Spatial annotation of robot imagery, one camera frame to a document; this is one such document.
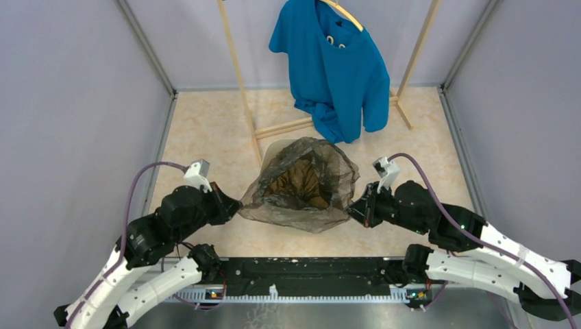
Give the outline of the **dark translucent trash bag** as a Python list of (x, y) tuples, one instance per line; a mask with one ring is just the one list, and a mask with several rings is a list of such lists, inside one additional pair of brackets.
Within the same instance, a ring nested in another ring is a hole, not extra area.
[(239, 215), (248, 220), (318, 234), (349, 221), (358, 165), (335, 144), (294, 140), (266, 164), (243, 195)]

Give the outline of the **cream plastic trash bin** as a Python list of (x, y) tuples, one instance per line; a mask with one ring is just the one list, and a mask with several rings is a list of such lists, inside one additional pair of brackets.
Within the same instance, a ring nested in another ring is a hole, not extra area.
[(260, 172), (262, 173), (269, 163), (274, 159), (277, 154), (282, 151), (284, 148), (288, 147), (290, 144), (294, 143), (296, 138), (284, 138), (273, 141), (266, 149), (264, 156), (262, 158), (262, 164), (260, 168)]

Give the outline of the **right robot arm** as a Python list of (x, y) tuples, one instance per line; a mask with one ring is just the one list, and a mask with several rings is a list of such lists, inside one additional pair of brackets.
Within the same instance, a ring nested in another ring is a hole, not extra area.
[(536, 317), (562, 321), (580, 314), (576, 260), (554, 261), (504, 236), (480, 215), (439, 201), (431, 186), (413, 181), (395, 190), (380, 182), (343, 206), (366, 228), (387, 222), (427, 235), (428, 246), (412, 244), (403, 260), (378, 268), (374, 282), (409, 284), (456, 282), (518, 303)]

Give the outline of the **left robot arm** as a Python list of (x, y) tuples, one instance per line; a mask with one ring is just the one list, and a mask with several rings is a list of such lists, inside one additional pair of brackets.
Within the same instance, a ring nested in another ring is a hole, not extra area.
[(54, 311), (63, 328), (130, 328), (149, 310), (179, 290), (219, 277), (220, 258), (200, 244), (155, 278), (137, 280), (170, 254), (177, 244), (206, 226), (227, 223), (241, 208), (216, 183), (210, 190), (179, 186), (150, 215), (133, 220), (92, 284), (71, 304)]

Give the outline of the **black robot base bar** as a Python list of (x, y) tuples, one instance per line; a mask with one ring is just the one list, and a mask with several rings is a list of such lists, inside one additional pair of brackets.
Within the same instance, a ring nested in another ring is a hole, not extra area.
[(266, 296), (275, 287), (282, 297), (387, 296), (411, 283), (403, 260), (384, 257), (250, 258), (222, 260), (209, 281), (226, 296)]

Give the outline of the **blue t-shirt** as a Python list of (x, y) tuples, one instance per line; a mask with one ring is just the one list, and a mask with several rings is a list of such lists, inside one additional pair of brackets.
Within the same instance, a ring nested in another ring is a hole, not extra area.
[(388, 123), (390, 85), (382, 55), (366, 29), (323, 1), (287, 1), (269, 50), (288, 57), (295, 107), (331, 143), (352, 143)]

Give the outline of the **wooden clothes hanger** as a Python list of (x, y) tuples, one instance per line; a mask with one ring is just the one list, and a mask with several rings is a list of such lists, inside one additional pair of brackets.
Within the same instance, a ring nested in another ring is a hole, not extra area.
[(342, 14), (348, 21), (350, 21), (360, 32), (364, 30), (363, 25), (352, 15), (350, 14), (344, 7), (339, 4), (339, 1), (333, 0), (320, 0), (323, 3), (326, 3), (331, 8), (335, 9), (337, 12)]

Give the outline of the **right aluminium corner post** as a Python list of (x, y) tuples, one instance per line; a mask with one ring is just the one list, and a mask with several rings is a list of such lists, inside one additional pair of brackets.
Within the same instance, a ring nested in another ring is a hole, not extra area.
[(460, 167), (462, 169), (462, 173), (467, 185), (467, 190), (471, 198), (471, 203), (474, 207), (474, 210), (479, 215), (484, 217), (487, 216), (486, 204), (483, 200), (478, 177), (475, 173), (473, 161), (471, 160), (471, 155), (462, 133), (462, 127), (460, 126), (458, 115), (454, 110), (454, 105), (452, 102), (452, 87), (457, 80), (458, 74), (461, 72), (466, 61), (470, 58), (471, 53), (480, 41), (484, 30), (487, 28), (487, 25), (501, 4), (501, 1), (486, 2), (486, 6), (476, 21), (476, 24), (471, 30), (471, 33), (468, 35), (465, 43), (463, 44), (460, 53), (456, 57), (454, 64), (449, 70), (449, 73), (447, 74), (444, 82), (438, 87), (439, 99), (443, 106), (443, 112), (447, 120), (454, 147), (456, 149)]

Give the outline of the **aluminium corner frame post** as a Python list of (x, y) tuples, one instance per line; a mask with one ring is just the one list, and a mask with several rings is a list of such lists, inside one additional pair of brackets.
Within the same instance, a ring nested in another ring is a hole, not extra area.
[(167, 138), (169, 135), (169, 130), (171, 126), (171, 119), (173, 118), (173, 113), (175, 110), (175, 102), (177, 97), (177, 91), (174, 88), (171, 80), (169, 79), (166, 70), (163, 68), (163, 65), (153, 48), (153, 45), (149, 41), (149, 38), (146, 35), (145, 30), (143, 29), (142, 25), (140, 24), (138, 17), (136, 16), (135, 12), (133, 11), (132, 6), (130, 5), (129, 1), (126, 0), (116, 0), (114, 1), (119, 12), (125, 19), (127, 26), (129, 27), (130, 32), (132, 33), (133, 37), (136, 39), (136, 42), (145, 57), (146, 61), (148, 62), (150, 68), (153, 70), (153, 73), (156, 76), (156, 79), (161, 83), (164, 87), (165, 92), (168, 96), (168, 102), (166, 109), (163, 112), (162, 116), (162, 131), (158, 138), (157, 146), (156, 146), (156, 154), (155, 160), (161, 161), (164, 153), (164, 149), (166, 146)]

